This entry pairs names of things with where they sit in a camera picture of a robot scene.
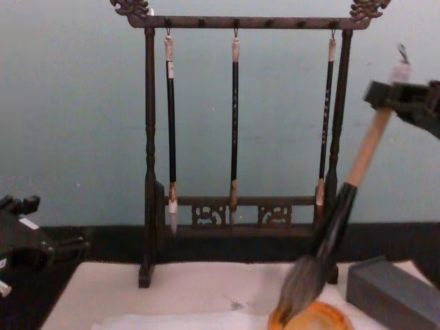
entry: black mechanical device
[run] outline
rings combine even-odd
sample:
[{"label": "black mechanical device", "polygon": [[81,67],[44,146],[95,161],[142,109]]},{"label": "black mechanical device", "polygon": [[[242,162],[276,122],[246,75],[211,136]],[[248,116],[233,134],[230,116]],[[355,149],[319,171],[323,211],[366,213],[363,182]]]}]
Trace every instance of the black mechanical device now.
[{"label": "black mechanical device", "polygon": [[[40,197],[23,200],[11,195],[0,199],[0,276],[14,267],[39,271],[61,263],[81,262],[89,249],[83,235],[54,240],[25,216],[36,212]],[[0,280],[0,295],[6,297],[11,287]]]}]

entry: white label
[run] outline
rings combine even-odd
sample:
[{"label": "white label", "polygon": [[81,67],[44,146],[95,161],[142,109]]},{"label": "white label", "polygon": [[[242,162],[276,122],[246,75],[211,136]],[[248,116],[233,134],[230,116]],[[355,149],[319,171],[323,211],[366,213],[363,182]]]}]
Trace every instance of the white label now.
[{"label": "white label", "polygon": [[174,63],[172,61],[168,62],[168,78],[174,79]]},{"label": "white label", "polygon": [[25,225],[25,226],[31,228],[32,230],[39,229],[39,227],[38,227],[35,223],[33,223],[32,221],[30,221],[29,219],[22,218],[22,219],[20,219],[19,221],[20,221],[23,225]]}]

